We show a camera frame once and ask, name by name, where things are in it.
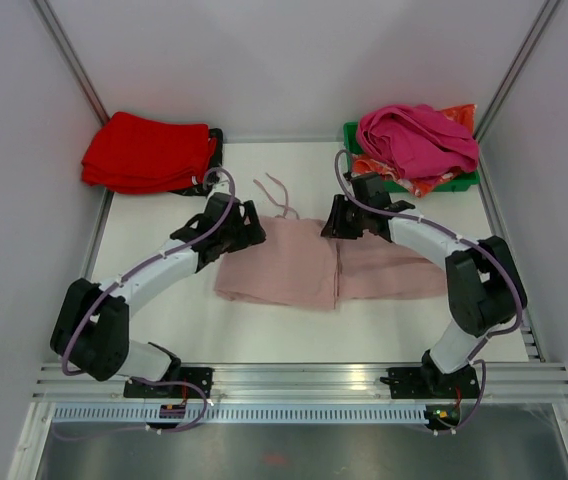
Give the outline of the light pink trousers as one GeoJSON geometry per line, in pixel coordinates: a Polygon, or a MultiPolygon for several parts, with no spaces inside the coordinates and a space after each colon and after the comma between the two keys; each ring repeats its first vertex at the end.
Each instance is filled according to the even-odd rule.
{"type": "Polygon", "coordinates": [[[340,301],[419,300],[447,293],[445,272],[413,250],[370,233],[357,240],[320,236],[324,223],[302,219],[284,200],[262,216],[263,243],[223,256],[215,294],[228,301],[330,311],[340,301]]]}

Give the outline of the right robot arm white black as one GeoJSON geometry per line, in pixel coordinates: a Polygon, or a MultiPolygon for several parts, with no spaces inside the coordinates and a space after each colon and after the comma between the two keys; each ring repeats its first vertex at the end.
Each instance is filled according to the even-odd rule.
{"type": "Polygon", "coordinates": [[[471,239],[426,218],[413,204],[391,199],[381,177],[341,180],[322,234],[357,240],[371,233],[406,247],[445,274],[451,320],[421,360],[419,380],[431,397],[466,386],[463,377],[488,340],[519,328],[528,298],[506,241],[471,239]]]}

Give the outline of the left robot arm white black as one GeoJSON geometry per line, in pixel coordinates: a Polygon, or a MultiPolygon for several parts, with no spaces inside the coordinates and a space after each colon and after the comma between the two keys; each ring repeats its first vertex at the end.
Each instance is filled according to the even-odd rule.
{"type": "Polygon", "coordinates": [[[97,381],[128,377],[147,383],[161,397],[174,395],[182,383],[181,360],[157,344],[132,340],[130,321],[168,287],[265,239],[252,201],[215,193],[202,213],[128,272],[99,283],[74,281],[50,339],[64,373],[85,373],[97,381]]]}

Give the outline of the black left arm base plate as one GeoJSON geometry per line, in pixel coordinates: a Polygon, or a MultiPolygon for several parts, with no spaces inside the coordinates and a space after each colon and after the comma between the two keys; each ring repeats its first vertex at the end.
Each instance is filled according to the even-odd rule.
{"type": "Polygon", "coordinates": [[[180,366],[171,368],[161,379],[164,385],[151,385],[133,379],[125,384],[123,396],[136,399],[183,400],[199,398],[193,389],[198,387],[206,398],[210,397],[214,369],[210,367],[180,366]]]}

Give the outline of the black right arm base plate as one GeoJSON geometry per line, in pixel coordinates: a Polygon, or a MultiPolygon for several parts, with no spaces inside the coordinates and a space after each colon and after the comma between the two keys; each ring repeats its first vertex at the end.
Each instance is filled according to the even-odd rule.
{"type": "Polygon", "coordinates": [[[456,400],[477,399],[480,382],[476,371],[467,366],[455,373],[426,373],[421,367],[391,367],[379,378],[389,388],[392,399],[456,400]]]}

